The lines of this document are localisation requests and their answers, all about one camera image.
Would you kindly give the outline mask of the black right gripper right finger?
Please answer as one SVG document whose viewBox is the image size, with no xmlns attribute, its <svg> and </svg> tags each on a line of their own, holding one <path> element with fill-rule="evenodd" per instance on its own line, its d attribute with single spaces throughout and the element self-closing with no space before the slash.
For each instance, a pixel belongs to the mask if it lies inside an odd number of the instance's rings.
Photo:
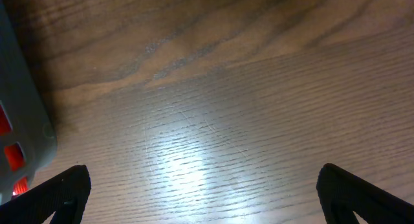
<svg viewBox="0 0 414 224">
<path fill-rule="evenodd" d="M 413 205 L 331 163 L 319 172 L 316 189 L 328 224 L 413 223 Z"/>
</svg>

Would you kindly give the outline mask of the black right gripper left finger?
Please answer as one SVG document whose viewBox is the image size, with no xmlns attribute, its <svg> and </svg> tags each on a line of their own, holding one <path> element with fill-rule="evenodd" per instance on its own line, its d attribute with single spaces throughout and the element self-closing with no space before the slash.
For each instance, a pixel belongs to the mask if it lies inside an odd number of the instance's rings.
<svg viewBox="0 0 414 224">
<path fill-rule="evenodd" d="M 91 192 L 85 165 L 72 166 L 37 187 L 1 205 L 1 224 L 80 224 Z"/>
</svg>

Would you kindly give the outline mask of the red snack bar package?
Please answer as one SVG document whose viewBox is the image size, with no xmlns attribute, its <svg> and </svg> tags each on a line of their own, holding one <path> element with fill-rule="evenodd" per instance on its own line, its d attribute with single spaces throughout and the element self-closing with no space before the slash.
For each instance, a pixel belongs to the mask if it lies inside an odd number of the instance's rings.
<svg viewBox="0 0 414 224">
<path fill-rule="evenodd" d="M 28 190 L 27 165 L 20 143 L 14 139 L 13 127 L 1 106 L 1 198 L 3 202 Z"/>
</svg>

